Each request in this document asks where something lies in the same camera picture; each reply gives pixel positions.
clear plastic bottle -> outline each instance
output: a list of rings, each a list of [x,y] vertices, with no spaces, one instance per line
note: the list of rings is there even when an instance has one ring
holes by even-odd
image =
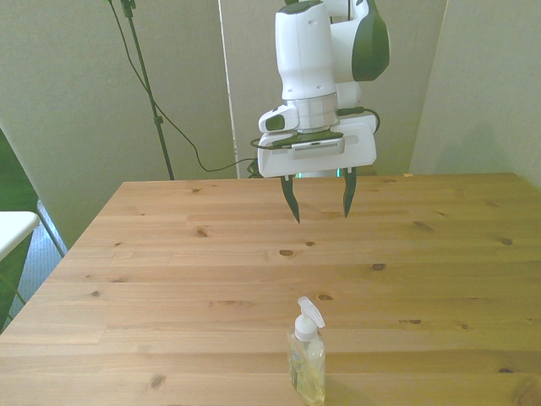
[[[325,345],[318,327],[325,323],[307,297],[298,303],[302,315],[288,333],[291,383],[307,405],[321,406],[325,401]]]

gray wall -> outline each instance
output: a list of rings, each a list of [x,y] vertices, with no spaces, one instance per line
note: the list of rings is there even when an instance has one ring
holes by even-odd
[[[449,0],[412,173],[514,172],[541,189],[541,3]]]
[[[363,105],[382,118],[378,174],[409,169],[445,0],[378,0],[391,35],[391,65],[363,84]],[[274,18],[283,0],[221,0],[232,122],[239,158],[254,157],[260,115],[282,104]]]
[[[233,162],[217,0],[137,6],[157,101],[200,148],[204,164]],[[168,178],[150,104],[108,3],[0,0],[0,9],[0,126],[71,245],[122,181]],[[189,144],[164,128],[178,179],[235,176],[234,167],[200,170]]]

table surface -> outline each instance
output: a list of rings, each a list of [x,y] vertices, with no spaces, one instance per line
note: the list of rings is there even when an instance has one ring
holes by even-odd
[[[0,336],[1,405],[538,405],[541,195],[512,174],[126,183]]]

power cord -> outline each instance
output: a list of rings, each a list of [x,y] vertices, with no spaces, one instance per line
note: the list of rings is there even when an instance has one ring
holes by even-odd
[[[250,141],[250,145],[253,148],[258,148],[260,150],[291,150],[290,145],[273,145],[273,146],[262,146],[260,145],[261,138],[256,138]]]
[[[115,7],[112,5],[112,0],[107,0],[109,2],[109,5],[111,6],[111,10],[112,10],[112,13],[114,14],[115,16],[115,20],[117,21],[117,26],[118,26],[118,30],[120,31],[120,36],[122,37],[122,41],[123,41],[123,44],[124,44],[124,49],[126,51],[126,56],[128,57],[128,61],[129,61],[129,64],[130,66],[132,67],[132,70],[135,72],[135,75],[137,76],[137,79],[139,79],[139,82],[140,84],[143,86],[143,89],[145,89],[146,93],[149,95],[149,98],[154,102],[154,105],[156,106],[156,109],[163,115],[164,119],[167,120],[167,122],[173,126],[173,128],[175,128],[176,131],[178,131],[180,133],[180,135],[182,137],[184,137],[184,139],[192,146],[192,148],[194,148],[194,152],[195,152],[195,157],[197,158],[197,162],[199,164],[199,166],[205,171],[205,172],[219,172],[219,171],[223,171],[224,169],[228,169],[229,167],[233,167],[235,165],[237,165],[238,163],[241,163],[241,162],[246,162],[246,161],[252,161],[253,162],[257,162],[256,159],[254,158],[245,158],[245,159],[241,159],[240,161],[236,161],[230,165],[226,165],[225,167],[219,167],[217,169],[207,169],[203,163],[201,162],[201,160],[199,159],[199,151],[197,149],[197,147],[195,146],[195,144],[192,142],[192,140],[190,138],[188,138],[188,136],[163,112],[163,110],[161,110],[160,106],[158,105],[158,103],[156,103],[156,100],[154,99],[152,93],[150,92],[150,90],[146,87],[145,85],[145,82],[141,79],[141,76],[139,75],[139,72],[137,71],[137,68],[134,66],[134,63],[132,61],[132,58],[130,57],[129,55],[129,49],[128,49],[128,44],[126,42],[126,37],[124,36],[124,31],[122,29],[122,26],[120,25],[120,20],[118,19],[118,15],[117,15],[117,10],[115,9]]]
[[[363,114],[364,112],[371,112],[372,114],[375,115],[377,124],[375,126],[374,134],[377,133],[378,129],[380,129],[381,118],[380,118],[380,115],[375,110],[372,110],[371,108],[367,108],[367,107],[340,108],[336,111],[336,115],[338,117],[341,117],[341,116],[349,116],[351,114]]]
[[[248,176],[248,179],[251,179],[251,178],[261,179],[261,178],[263,178],[263,176],[261,176],[261,173],[260,173],[260,167],[259,167],[259,165],[257,163],[257,158],[254,159],[254,161],[249,164],[247,170],[248,170],[248,173],[250,174],[250,176]]]

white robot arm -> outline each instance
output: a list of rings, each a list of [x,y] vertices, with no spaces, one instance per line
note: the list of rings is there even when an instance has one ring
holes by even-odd
[[[260,119],[260,173],[280,176],[292,193],[295,173],[345,169],[344,212],[355,190],[355,167],[376,158],[374,116],[363,112],[359,81],[375,80],[389,64],[389,39],[374,0],[287,1],[276,14],[276,56],[285,104]],[[347,21],[331,24],[331,17]]]

